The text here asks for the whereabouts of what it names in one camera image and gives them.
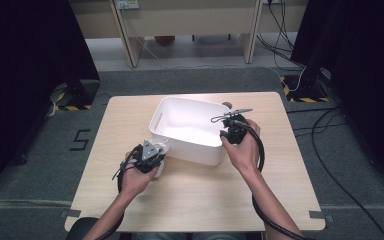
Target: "yellow black hazard tape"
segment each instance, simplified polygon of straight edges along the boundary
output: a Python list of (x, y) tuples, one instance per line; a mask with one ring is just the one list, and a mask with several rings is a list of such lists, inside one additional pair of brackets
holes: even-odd
[(56, 101), (57, 110), (63, 110), (63, 111), (78, 111), (78, 110), (90, 110), (92, 108), (92, 105), (60, 105), (58, 102), (60, 102), (64, 98), (65, 92), (62, 92), (58, 100)]
[(77, 111), (77, 110), (90, 110), (92, 105), (84, 105), (84, 106), (58, 106), (58, 110), (63, 111)]
[(314, 102), (329, 102), (329, 98), (327, 97), (303, 97), (303, 96), (294, 96), (294, 92), (290, 91), (288, 85), (284, 82), (285, 78), (280, 77), (280, 82), (283, 86), (283, 91), (285, 92), (286, 99), (290, 102), (306, 102), (306, 103), (314, 103)]

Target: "white container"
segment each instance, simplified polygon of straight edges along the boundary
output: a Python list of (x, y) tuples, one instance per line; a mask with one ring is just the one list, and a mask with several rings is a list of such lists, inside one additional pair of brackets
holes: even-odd
[(230, 112), (229, 108), (211, 102), (179, 97), (161, 100), (149, 129), (154, 138), (167, 139), (167, 156), (206, 165), (218, 165), (224, 149), (220, 140), (221, 121), (213, 117)]

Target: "hand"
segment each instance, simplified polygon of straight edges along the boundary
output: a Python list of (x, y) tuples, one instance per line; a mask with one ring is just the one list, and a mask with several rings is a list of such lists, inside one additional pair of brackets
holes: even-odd
[[(247, 119), (248, 125), (260, 136), (260, 127), (252, 120)], [(254, 137), (247, 133), (238, 145), (232, 145), (227, 138), (221, 137), (223, 147), (226, 149), (233, 166), (241, 173), (257, 170), (260, 159), (258, 144)]]
[(133, 197), (145, 190), (158, 171), (158, 167), (155, 167), (148, 173), (142, 173), (131, 163), (127, 164), (126, 169), (128, 170), (123, 174), (122, 192), (132, 194)]

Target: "grey carpet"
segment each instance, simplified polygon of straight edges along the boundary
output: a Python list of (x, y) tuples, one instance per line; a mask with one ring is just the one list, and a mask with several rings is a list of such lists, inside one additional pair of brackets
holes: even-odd
[[(0, 239), (65, 238), (61, 213), (70, 208), (111, 96), (252, 91), (275, 91), (282, 96), (317, 198), (328, 220), (333, 219), (325, 230), (306, 234), (317, 239), (382, 239), (372, 221), (329, 177), (316, 157), (308, 133), (325, 111), (295, 112), (331, 108), (337, 105), (335, 101), (288, 102), (278, 75), (262, 67), (132, 70), (101, 72), (100, 76), (101, 86), (91, 110), (57, 111), (43, 122), (26, 153), (27, 164), (8, 166), (1, 174)], [(320, 123), (325, 124), (332, 126), (315, 135), (323, 161), (384, 228), (384, 173), (371, 164), (370, 152), (341, 109)], [(83, 146), (74, 142), (78, 130), (87, 130), (80, 137), (88, 143), (83, 151), (70, 151)]]

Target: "wire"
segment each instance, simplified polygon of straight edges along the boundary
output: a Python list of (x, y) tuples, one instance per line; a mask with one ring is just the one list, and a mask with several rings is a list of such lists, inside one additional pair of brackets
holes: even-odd
[(301, 113), (301, 112), (324, 111), (324, 110), (332, 110), (332, 109), (336, 109), (336, 107), (293, 110), (293, 111), (287, 111), (286, 113)]
[[(322, 133), (324, 132), (328, 127), (339, 127), (339, 126), (343, 126), (343, 125), (347, 125), (348, 122), (343, 122), (343, 123), (338, 123), (338, 124), (330, 124), (330, 125), (325, 125), (323, 127), (317, 127), (317, 128), (324, 128), (322, 131), (319, 131), (319, 132), (315, 132), (315, 133)], [(295, 137), (302, 137), (302, 136), (305, 136), (305, 135), (310, 135), (311, 132), (309, 133), (302, 133), (302, 134), (297, 134), (295, 135)]]
[[(241, 129), (244, 129), (246, 130), (248, 133), (250, 133), (252, 135), (252, 137), (255, 139), (255, 141), (257, 142), (258, 144), (258, 150), (259, 150), (259, 153), (260, 153), (260, 162), (258, 164), (258, 170), (261, 172), (263, 170), (263, 167), (264, 167), (264, 161), (265, 161), (265, 153), (264, 153), (264, 145), (263, 145), (263, 142), (261, 141), (260, 137), (258, 136), (258, 134), (254, 131), (254, 129), (252, 129), (251, 127), (249, 127), (247, 124), (241, 122), (241, 121), (237, 121), (237, 120), (231, 120), (229, 122), (226, 123), (227, 126), (229, 127), (238, 127), (238, 128), (241, 128)], [(273, 222), (270, 218), (268, 218), (260, 209), (260, 207), (258, 206), (257, 204), (257, 201), (255, 200), (254, 196), (252, 195), (252, 205), (254, 206), (254, 210), (255, 212), (257, 213), (257, 215), (263, 220), (264, 223), (266, 223), (267, 225), (269, 225), (270, 227), (272, 227), (273, 229), (275, 229), (276, 231), (284, 234), (285, 236), (288, 236), (292, 239), (296, 239), (296, 240), (304, 240), (304, 239), (307, 239), (305, 237), (302, 237), (288, 229), (285, 229), (283, 228), (282, 226), (278, 225), (277, 223)]]
[[(274, 21), (276, 22), (276, 25), (277, 27), (279, 28), (279, 35), (277, 37), (277, 40), (276, 40), (276, 44), (275, 46), (271, 46), (270, 44), (268, 44), (266, 41), (263, 40), (261, 34), (259, 34), (259, 36), (257, 36), (257, 39), (260, 40), (260, 42), (270, 51), (273, 52), (273, 59), (274, 59), (274, 62), (276, 64), (276, 66), (282, 70), (286, 70), (286, 71), (297, 71), (297, 70), (291, 70), (291, 69), (285, 69), (285, 68), (282, 68), (279, 66), (279, 64), (277, 63), (277, 60), (276, 60), (276, 55), (290, 61), (291, 63), (294, 63), (295, 65), (299, 66), (299, 67), (304, 67), (304, 65), (300, 64), (300, 63), (297, 63), (295, 61), (292, 61), (289, 57), (285, 56), (283, 53), (279, 52), (279, 50), (282, 50), (282, 51), (286, 51), (286, 52), (292, 52), (293, 48), (294, 48), (294, 45), (292, 44), (292, 42), (290, 41), (289, 37), (288, 37), (288, 34), (287, 34), (287, 30), (286, 30), (286, 21), (285, 21), (285, 13), (286, 13), (286, 4), (285, 4), (285, 1), (281, 1), (281, 14), (282, 14), (282, 24), (279, 24), (279, 21), (278, 19), (276, 18), (275, 14), (273, 13), (273, 10), (271, 8), (271, 4), (269, 4), (269, 10), (270, 10), (270, 13), (271, 15), (273, 16), (273, 19)], [(289, 48), (290, 50), (288, 49), (282, 49), (282, 48), (278, 48), (277, 45), (279, 43), (279, 40), (280, 40), (280, 37), (283, 38), (283, 40), (289, 45)]]
[[(340, 115), (342, 115), (342, 114), (341, 114), (341, 113), (337, 113), (337, 114), (335, 114), (335, 115), (332, 115), (332, 116), (329, 118), (329, 120), (327, 121), (327, 123), (325, 124), (325, 126), (316, 127), (316, 128), (325, 128), (325, 129), (326, 129), (326, 126), (329, 125), (329, 123), (333, 120), (333, 118), (334, 118), (334, 117), (337, 117), (337, 116), (340, 116)], [(304, 127), (304, 128), (297, 128), (297, 129), (293, 129), (293, 130), (305, 130), (305, 129), (313, 129), (313, 127), (311, 127), (311, 128), (307, 128), (307, 127)]]
[(311, 144), (313, 146), (313, 149), (314, 149), (314, 152), (316, 153), (316, 156), (317, 158), (319, 159), (321, 165), (323, 166), (323, 168), (325, 169), (326, 173), (331, 177), (331, 179), (339, 186), (339, 188), (342, 189), (342, 191), (348, 195), (348, 197), (350, 197), (359, 207), (361, 210), (363, 210), (363, 212), (372, 220), (372, 222), (376, 225), (376, 227), (379, 229), (379, 231), (382, 233), (382, 235), (384, 236), (384, 230), (383, 228), (380, 226), (380, 224), (376, 221), (376, 219), (370, 214), (369, 211), (367, 211), (367, 209), (348, 191), (345, 189), (344, 186), (341, 185), (341, 183), (335, 178), (335, 176), (333, 176), (332, 172), (328, 169), (326, 163), (323, 161), (323, 159), (321, 158), (320, 154), (319, 154), (319, 151), (317, 149), (317, 146), (316, 146), (316, 141), (315, 141), (315, 133), (316, 133), (316, 127), (317, 127), (317, 124), (327, 115), (329, 114), (330, 112), (334, 111), (335, 109), (337, 109), (339, 107), (336, 107), (334, 109), (331, 109), (331, 110), (328, 110), (326, 111), (313, 125), (313, 128), (312, 128), (312, 131), (311, 131)]
[(121, 225), (121, 222), (123, 221), (123, 218), (124, 218), (124, 213), (123, 213), (123, 215), (121, 215), (120, 219), (117, 221), (117, 223), (112, 228), (110, 228), (102, 236), (96, 238), (96, 240), (108, 239), (115, 231), (117, 231), (118, 227)]
[(304, 73), (305, 69), (307, 67), (305, 67), (302, 71), (301, 71), (301, 74), (299, 75), (299, 79), (298, 79), (298, 83), (297, 83), (297, 86), (295, 87), (295, 89), (289, 89), (290, 92), (295, 92), (296, 90), (299, 89), (299, 85), (301, 84), (301, 77), (302, 77), (302, 74)]
[(52, 100), (51, 100), (51, 102), (52, 102), (52, 112), (49, 113), (49, 114), (45, 117), (45, 119), (47, 119), (47, 118), (52, 117), (52, 116), (55, 115), (55, 112), (56, 112), (55, 110), (56, 110), (56, 108), (57, 108), (57, 104), (56, 104), (54, 101), (52, 101)]

